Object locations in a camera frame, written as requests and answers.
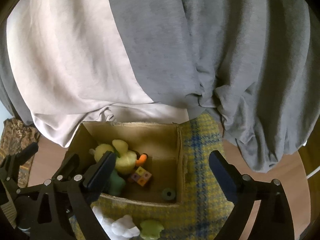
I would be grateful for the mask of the white plush toy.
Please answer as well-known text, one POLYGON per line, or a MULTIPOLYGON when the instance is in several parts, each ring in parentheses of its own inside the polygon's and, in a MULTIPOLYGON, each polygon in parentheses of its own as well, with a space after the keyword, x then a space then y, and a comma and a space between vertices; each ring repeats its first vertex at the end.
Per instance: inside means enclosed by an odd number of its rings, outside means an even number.
POLYGON ((103 215, 100 207, 92 207, 92 211, 96 216, 101 227, 104 229, 106 234, 111 240, 116 239, 132 239, 140 235, 139 228, 134 224, 133 219, 130 215, 124 215, 118 220, 107 218, 103 215))

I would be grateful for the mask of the colourful cube block toy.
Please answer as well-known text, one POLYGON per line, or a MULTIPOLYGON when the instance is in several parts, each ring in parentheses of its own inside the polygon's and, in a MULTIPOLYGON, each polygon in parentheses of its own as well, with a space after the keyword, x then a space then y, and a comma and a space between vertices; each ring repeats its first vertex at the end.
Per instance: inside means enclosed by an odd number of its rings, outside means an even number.
POLYGON ((138 167, 130 176, 131 180, 141 187, 144 187, 150 181, 151 177, 152 174, 142 167, 138 167))

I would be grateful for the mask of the brown patterned fabric cushion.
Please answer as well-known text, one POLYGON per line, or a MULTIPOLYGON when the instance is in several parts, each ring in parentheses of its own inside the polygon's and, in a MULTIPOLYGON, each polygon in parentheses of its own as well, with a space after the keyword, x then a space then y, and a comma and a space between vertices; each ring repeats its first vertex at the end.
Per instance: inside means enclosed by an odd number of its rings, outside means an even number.
MULTIPOLYGON (((33 126, 26 126, 21 120, 12 118, 4 121, 1 135, 1 163, 7 155, 17 154, 32 142, 39 142, 41 133, 33 126)), ((34 156, 20 166, 18 186, 28 186, 34 156)))

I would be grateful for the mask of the dark green star toy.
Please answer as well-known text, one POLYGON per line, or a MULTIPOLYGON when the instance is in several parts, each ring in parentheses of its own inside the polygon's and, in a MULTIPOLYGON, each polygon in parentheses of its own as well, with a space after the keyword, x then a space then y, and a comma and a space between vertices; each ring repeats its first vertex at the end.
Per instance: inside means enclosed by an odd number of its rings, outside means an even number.
POLYGON ((105 193, 119 197, 126 186, 126 181, 118 175, 117 170, 113 170, 105 188, 105 193))

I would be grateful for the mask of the yellow blue woven mat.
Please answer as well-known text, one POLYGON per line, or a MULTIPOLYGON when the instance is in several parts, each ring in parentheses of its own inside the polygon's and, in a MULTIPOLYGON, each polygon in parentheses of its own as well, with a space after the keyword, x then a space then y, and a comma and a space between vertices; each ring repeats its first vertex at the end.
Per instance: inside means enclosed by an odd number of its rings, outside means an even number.
POLYGON ((214 239, 233 209, 209 168, 209 155, 222 150, 219 128, 207 113, 178 125, 184 156, 184 195, 178 207, 154 207, 100 198, 94 206, 107 218, 130 215, 136 225, 159 221, 161 239, 214 239))

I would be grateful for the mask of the brown cardboard box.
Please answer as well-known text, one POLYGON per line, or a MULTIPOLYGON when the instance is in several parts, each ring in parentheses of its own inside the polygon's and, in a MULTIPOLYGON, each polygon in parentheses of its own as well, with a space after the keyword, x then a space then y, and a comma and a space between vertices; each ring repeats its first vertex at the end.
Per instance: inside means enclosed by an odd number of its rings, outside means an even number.
POLYGON ((184 195, 184 156, 182 138, 177 124, 147 122, 83 122, 66 152, 66 157, 76 153, 80 158, 80 169, 94 164, 89 149, 99 143, 110 144, 114 139, 128 143, 129 149, 146 153, 144 168, 152 174, 144 187, 127 183, 120 197, 101 194, 115 202, 154 207, 178 207, 184 195), (166 202, 161 193, 165 188, 176 190, 176 199, 166 202))

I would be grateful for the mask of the green rubber frog toy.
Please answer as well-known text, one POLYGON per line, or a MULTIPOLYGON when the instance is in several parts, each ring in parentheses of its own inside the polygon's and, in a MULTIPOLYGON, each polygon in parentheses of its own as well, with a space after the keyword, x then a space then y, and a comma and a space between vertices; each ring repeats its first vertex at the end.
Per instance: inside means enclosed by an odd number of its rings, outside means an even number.
POLYGON ((157 220, 148 219, 140 223, 140 237, 144 240, 157 240, 164 230, 164 226, 157 220))

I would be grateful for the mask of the pale pink bed sheet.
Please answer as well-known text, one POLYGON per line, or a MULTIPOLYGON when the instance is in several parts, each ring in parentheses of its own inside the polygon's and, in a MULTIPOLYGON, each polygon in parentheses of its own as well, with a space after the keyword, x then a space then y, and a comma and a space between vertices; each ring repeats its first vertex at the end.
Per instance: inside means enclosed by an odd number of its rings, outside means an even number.
POLYGON ((109 0, 20 0, 7 21, 17 88, 36 128, 68 147, 84 121, 181 124, 138 84, 109 0))

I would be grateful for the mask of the grey bed duvet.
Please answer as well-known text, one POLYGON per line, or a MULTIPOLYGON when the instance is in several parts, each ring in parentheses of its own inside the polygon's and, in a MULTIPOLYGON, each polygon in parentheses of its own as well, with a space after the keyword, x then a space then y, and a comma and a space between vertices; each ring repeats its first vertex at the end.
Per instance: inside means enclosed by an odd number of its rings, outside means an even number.
MULTIPOLYGON (((1 102, 25 124, 1 0, 1 102)), ((138 84, 157 103, 208 111, 247 165, 267 172, 319 119, 319 0, 109 0, 138 84)))

